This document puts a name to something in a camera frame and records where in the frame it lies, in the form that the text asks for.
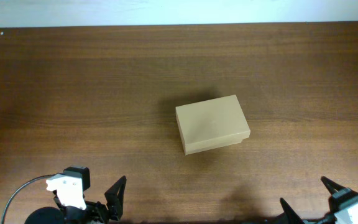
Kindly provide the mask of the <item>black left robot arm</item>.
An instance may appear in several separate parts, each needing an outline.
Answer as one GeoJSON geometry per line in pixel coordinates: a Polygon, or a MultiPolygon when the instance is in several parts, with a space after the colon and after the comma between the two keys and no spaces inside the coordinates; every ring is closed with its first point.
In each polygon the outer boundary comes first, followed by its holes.
{"type": "Polygon", "coordinates": [[[44,207],[32,212],[25,224],[91,224],[118,222],[123,214],[126,176],[122,176],[105,193],[107,204],[85,201],[84,208],[66,206],[55,196],[58,208],[44,207]]]}

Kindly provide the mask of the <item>brown cardboard box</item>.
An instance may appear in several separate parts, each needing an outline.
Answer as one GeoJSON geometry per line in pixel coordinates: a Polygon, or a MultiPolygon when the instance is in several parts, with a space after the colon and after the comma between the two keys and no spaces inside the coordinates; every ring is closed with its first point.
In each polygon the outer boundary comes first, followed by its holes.
{"type": "Polygon", "coordinates": [[[250,127],[236,95],[177,106],[176,119],[185,155],[239,144],[250,127]]]}

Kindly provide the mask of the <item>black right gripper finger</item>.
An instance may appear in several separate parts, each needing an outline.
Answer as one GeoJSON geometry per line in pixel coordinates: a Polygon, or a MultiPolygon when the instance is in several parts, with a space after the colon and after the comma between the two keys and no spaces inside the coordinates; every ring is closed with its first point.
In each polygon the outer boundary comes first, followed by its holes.
{"type": "Polygon", "coordinates": [[[341,196],[349,192],[347,188],[325,176],[321,177],[321,181],[332,196],[341,196]]]}
{"type": "Polygon", "coordinates": [[[280,198],[280,204],[289,224],[305,224],[284,198],[280,198]]]}

